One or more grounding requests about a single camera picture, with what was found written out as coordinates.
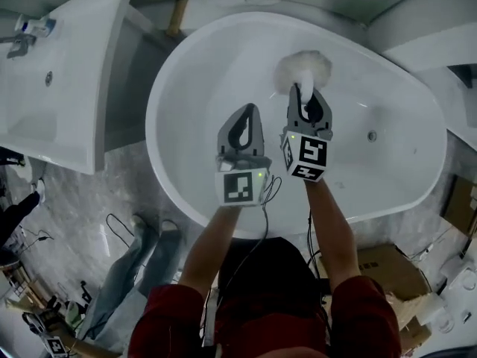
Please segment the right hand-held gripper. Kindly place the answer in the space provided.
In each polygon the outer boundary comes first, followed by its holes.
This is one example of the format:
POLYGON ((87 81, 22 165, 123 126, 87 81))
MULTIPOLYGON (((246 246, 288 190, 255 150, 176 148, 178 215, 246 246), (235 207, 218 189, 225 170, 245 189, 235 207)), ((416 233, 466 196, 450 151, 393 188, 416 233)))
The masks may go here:
POLYGON ((302 115, 301 91, 294 84, 288 97, 288 124, 281 135, 285 170, 291 177, 318 182, 330 164, 333 137, 332 111, 323 95, 314 89, 306 104, 308 122, 302 115))

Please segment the person's left forearm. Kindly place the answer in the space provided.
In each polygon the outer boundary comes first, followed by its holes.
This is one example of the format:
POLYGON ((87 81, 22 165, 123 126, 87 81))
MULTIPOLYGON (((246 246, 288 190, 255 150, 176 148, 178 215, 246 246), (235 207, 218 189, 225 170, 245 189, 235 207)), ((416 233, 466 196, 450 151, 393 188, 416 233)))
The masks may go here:
POLYGON ((241 207, 217 209, 186 258, 180 285, 206 298, 229 250, 240 213, 241 207))

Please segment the white bottle with blue cap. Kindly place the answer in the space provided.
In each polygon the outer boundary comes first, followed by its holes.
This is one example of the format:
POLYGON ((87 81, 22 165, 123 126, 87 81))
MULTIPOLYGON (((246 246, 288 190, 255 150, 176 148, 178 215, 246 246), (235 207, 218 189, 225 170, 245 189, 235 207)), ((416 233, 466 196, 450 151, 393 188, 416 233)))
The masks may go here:
POLYGON ((55 19, 48 16, 44 16, 40 19, 33 19, 21 14, 16 21, 15 32, 46 38, 54 30, 56 23, 57 21, 55 19))

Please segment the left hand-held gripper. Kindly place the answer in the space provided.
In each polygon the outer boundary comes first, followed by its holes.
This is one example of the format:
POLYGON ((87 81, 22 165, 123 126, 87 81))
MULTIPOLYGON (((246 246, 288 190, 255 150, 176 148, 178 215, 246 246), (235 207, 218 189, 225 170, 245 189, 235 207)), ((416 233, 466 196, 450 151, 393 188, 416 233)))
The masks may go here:
POLYGON ((272 160, 265 146, 258 107, 249 103, 224 123, 218 132, 215 189, 222 207, 254 207, 262 204, 272 160))

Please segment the person's red shirt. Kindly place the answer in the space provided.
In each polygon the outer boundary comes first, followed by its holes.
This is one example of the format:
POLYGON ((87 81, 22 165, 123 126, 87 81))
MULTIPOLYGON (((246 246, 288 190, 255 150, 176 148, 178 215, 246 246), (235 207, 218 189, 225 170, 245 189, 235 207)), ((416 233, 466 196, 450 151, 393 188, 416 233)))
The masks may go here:
MULTIPOLYGON (((198 358, 204 299, 173 284, 151 291, 130 339, 128 358, 198 358)), ((341 283, 332 294, 332 328, 316 310, 263 293, 224 303, 215 317, 214 342, 222 358, 255 358, 285 348, 311 348, 331 358, 400 358, 397 317, 381 286, 366 276, 341 283)))

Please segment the person's black trousers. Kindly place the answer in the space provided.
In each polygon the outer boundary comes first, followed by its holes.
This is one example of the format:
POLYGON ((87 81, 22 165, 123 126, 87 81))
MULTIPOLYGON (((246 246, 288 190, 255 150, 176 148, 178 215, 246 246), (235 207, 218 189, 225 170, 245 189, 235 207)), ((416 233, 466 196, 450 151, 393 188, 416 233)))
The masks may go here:
POLYGON ((320 285, 299 250, 282 237, 233 239, 218 276, 219 307, 278 301, 317 310, 320 285))

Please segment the white oval bathtub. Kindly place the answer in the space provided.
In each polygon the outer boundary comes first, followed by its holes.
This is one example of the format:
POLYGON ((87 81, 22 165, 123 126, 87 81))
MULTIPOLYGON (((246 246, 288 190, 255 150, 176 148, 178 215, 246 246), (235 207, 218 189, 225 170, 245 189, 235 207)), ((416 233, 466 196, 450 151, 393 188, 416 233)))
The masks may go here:
POLYGON ((240 107, 259 108, 271 174, 282 179, 265 210, 245 209, 236 236, 303 233, 303 182, 285 170, 279 136, 288 99, 275 89, 278 62, 319 51, 332 63, 323 97, 332 111, 324 177, 349 222, 411 209, 435 187, 446 157, 446 126, 428 87, 392 62, 338 34, 275 13, 239 13, 204 25, 176 47, 148 100, 146 143, 157 180, 191 220, 206 225, 219 201, 220 127, 240 107))

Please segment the wooden plank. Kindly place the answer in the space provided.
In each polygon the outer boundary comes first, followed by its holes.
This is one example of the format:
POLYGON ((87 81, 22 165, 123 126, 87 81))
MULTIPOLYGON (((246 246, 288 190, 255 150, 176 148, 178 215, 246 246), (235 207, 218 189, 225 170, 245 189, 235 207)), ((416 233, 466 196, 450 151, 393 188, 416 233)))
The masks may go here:
POLYGON ((180 26, 182 24, 188 2, 189 0, 174 1, 174 9, 172 10, 172 14, 166 30, 166 34, 169 37, 177 37, 180 34, 180 26))

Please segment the white vanity sink cabinet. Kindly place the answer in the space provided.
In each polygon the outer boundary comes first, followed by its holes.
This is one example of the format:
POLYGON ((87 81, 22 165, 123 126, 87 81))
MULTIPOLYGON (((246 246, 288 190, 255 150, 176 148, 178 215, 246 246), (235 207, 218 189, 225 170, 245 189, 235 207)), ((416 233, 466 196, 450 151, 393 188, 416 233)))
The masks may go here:
POLYGON ((71 0, 23 57, 0 44, 0 146, 93 174, 104 165, 107 93, 130 0, 71 0))

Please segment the chrome sink faucet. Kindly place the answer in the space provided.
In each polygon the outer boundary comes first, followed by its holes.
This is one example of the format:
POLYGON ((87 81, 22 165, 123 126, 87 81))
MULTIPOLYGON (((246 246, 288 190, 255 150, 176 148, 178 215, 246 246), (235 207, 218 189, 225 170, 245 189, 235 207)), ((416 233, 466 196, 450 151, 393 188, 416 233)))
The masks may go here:
POLYGON ((7 53, 7 59, 12 59, 25 56, 36 40, 37 38, 34 35, 20 33, 12 37, 1 37, 0 43, 11 44, 10 50, 7 53))

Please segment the person's right forearm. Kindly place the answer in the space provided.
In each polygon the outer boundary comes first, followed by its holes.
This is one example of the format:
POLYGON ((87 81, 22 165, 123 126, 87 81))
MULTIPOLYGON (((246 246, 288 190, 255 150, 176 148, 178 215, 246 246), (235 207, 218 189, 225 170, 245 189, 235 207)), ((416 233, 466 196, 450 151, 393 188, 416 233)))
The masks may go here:
POLYGON ((335 290, 361 274, 354 234, 324 180, 306 181, 305 187, 323 266, 335 290))

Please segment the large cardboard box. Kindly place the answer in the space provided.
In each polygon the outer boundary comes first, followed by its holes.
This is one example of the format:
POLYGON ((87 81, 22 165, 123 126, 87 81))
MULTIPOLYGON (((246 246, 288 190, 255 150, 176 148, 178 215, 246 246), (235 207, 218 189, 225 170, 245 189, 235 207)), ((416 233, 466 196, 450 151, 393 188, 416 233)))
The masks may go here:
POLYGON ((354 298, 372 290, 392 294, 401 301, 411 301, 431 292, 425 276, 392 244, 357 251, 361 274, 339 284, 334 298, 354 298))

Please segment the small cardboard box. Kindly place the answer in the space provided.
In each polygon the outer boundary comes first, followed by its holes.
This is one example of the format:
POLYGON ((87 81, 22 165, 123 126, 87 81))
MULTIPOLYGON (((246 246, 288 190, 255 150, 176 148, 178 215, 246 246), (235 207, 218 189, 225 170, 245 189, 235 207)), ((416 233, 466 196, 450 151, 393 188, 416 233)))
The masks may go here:
POLYGON ((477 183, 455 175, 442 217, 465 236, 477 238, 477 183))

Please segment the fluffy white duster brush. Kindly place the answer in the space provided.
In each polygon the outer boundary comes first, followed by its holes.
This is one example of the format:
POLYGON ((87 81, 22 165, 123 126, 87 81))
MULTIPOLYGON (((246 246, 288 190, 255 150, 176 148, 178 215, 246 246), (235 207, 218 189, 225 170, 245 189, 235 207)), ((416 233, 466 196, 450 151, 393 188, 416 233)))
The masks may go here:
POLYGON ((296 84, 303 104, 307 104, 315 90, 324 88, 332 74, 331 61, 319 51, 299 51, 278 62, 274 72, 274 86, 279 94, 287 95, 296 84))

